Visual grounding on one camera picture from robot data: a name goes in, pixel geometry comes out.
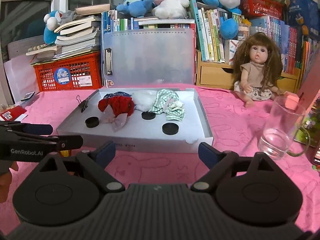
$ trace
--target beige doll shirt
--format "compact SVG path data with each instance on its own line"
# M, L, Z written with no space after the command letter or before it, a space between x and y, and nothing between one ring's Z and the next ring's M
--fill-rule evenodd
M248 85L256 88L262 87L261 82L263 80L263 67L264 65L253 62L243 64L240 66L240 70L245 69L248 75Z

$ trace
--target white tray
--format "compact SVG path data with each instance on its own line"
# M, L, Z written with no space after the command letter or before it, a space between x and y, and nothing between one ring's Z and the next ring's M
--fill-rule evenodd
M85 120L91 116L100 118L102 112L98 109L98 102L109 93L123 91L132 94L137 90L147 88L102 88L89 96L87 109L81 113L77 107L57 128L59 135L80 134L84 139L84 146L99 147L112 140L117 150L133 152L158 153L197 153L201 142L212 145L213 135L195 89L179 89L176 91L181 102L184 103L185 117L182 122L167 121L165 114L156 115L152 120L144 120L141 112L135 110L127 119L126 124L119 131L114 132L111 124L100 123L95 128L87 128ZM162 125L174 122L179 125L179 132L166 135L162 132Z

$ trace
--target red plastic basket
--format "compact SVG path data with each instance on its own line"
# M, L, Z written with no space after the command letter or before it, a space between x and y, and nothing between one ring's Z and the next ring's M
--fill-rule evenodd
M34 65L40 92L99 89L100 52Z
M282 20L283 5L272 0L241 0L240 8L246 18L271 16Z

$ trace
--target red cloth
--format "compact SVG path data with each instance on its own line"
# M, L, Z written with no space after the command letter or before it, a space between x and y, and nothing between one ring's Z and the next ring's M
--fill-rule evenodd
M111 98L103 98L98 103L98 108L103 112L107 106L110 105L115 117L119 114L128 114L128 116L133 114L134 102L129 97L115 96Z

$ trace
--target red card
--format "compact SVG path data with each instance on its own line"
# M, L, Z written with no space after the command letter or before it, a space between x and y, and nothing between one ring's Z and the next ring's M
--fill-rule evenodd
M26 109L21 106L15 106L14 108L7 109L4 112L0 113L0 119L2 121L14 121L20 115L24 114Z

